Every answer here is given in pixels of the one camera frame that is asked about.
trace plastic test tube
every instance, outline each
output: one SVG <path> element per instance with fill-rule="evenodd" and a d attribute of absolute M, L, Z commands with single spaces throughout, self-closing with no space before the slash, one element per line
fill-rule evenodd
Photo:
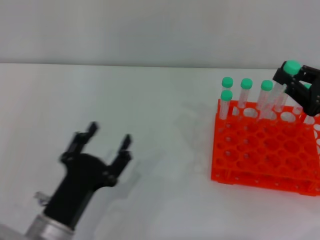
<path fill-rule="evenodd" d="M 256 105 L 256 109 L 260 110 L 262 106 L 265 104 L 265 102 L 268 99 L 268 95 L 270 91 L 272 90 L 272 87 L 274 84 L 270 80 L 263 80 L 261 83 L 261 90 L 258 98 L 258 102 Z"/>
<path fill-rule="evenodd" d="M 222 79 L 222 91 L 223 90 L 230 90 L 230 88 L 233 86 L 234 84 L 234 80 L 229 77 L 229 76 L 226 76 Z"/>
<path fill-rule="evenodd" d="M 231 99 L 232 99 L 232 92 L 230 90 L 223 90 L 221 93 L 220 112 L 219 112 L 219 118 L 221 120 L 227 119 Z"/>
<path fill-rule="evenodd" d="M 304 86 L 307 88 L 307 89 L 309 89 L 310 87 L 311 87 L 311 84 L 304 84 Z M 292 110 L 292 112 L 294 113 L 294 114 L 300 114 L 300 113 L 302 113 L 302 110 L 303 110 L 303 108 L 302 108 L 302 106 L 299 104 L 299 103 L 296 103 L 296 105 L 294 105 L 294 107 L 293 107 L 293 110 Z"/>
<path fill-rule="evenodd" d="M 292 76 L 296 75 L 300 71 L 300 69 L 301 69 L 300 63 L 295 60 L 288 60 L 288 61 L 286 61 L 285 65 L 283 66 L 283 70 L 287 74 L 290 74 Z M 269 97 L 268 97 L 266 103 L 261 108 L 261 113 L 260 113 L 259 119 L 262 119 L 262 118 L 265 118 L 268 116 L 269 112 L 272 110 L 275 103 L 276 102 L 279 103 L 279 101 L 277 101 L 277 100 L 278 100 L 279 96 L 281 95 L 281 93 L 283 93 L 283 91 L 284 91 L 284 86 L 281 85 L 280 83 L 276 82 L 274 84 L 272 91 L 269 94 Z"/>
<path fill-rule="evenodd" d="M 244 78 L 241 82 L 241 93 L 238 101 L 238 108 L 244 109 L 248 100 L 250 89 L 252 88 L 252 80 Z"/>

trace gray wall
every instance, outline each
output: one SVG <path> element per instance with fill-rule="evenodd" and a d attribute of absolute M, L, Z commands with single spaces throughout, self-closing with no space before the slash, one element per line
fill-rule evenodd
<path fill-rule="evenodd" d="M 320 66 L 319 0 L 0 0 L 0 62 Z"/>

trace white tabletop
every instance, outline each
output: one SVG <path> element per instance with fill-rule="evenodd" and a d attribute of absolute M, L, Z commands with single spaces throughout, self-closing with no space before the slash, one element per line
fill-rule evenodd
<path fill-rule="evenodd" d="M 100 189 L 76 240 L 315 240 L 320 198 L 210 180 L 221 80 L 253 79 L 250 101 L 275 70 L 0 64 L 0 222 L 24 232 L 65 170 L 75 131 L 98 121 L 86 148 L 110 161 L 123 136 L 133 160 Z"/>

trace test tube rack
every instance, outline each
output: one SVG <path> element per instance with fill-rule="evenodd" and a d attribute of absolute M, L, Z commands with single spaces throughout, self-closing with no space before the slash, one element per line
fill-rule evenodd
<path fill-rule="evenodd" d="M 231 100 L 226 120 L 215 116 L 211 179 L 272 190 L 320 195 L 320 116 L 304 123 L 292 106 L 258 119 L 255 102 L 238 109 Z"/>

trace green cap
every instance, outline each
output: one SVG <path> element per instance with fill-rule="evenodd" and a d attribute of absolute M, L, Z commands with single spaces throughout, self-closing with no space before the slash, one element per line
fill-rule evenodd
<path fill-rule="evenodd" d="M 290 75 L 296 75 L 301 69 L 301 65 L 298 61 L 288 60 L 283 66 L 283 70 Z"/>
<path fill-rule="evenodd" d="M 234 84 L 234 80 L 229 76 L 226 76 L 222 79 L 222 86 L 224 88 L 229 89 L 232 87 L 233 84 Z"/>
<path fill-rule="evenodd" d="M 222 93 L 221 93 L 221 100 L 230 101 L 231 99 L 232 99 L 232 91 L 223 90 Z"/>
<path fill-rule="evenodd" d="M 269 92 L 269 91 L 271 91 L 273 86 L 274 86 L 274 84 L 270 80 L 263 80 L 261 83 L 261 89 L 263 91 Z"/>
<path fill-rule="evenodd" d="M 250 88 L 252 88 L 252 80 L 251 80 L 250 78 L 244 78 L 244 79 L 242 79 L 241 87 L 242 87 L 243 89 L 250 89 Z"/>

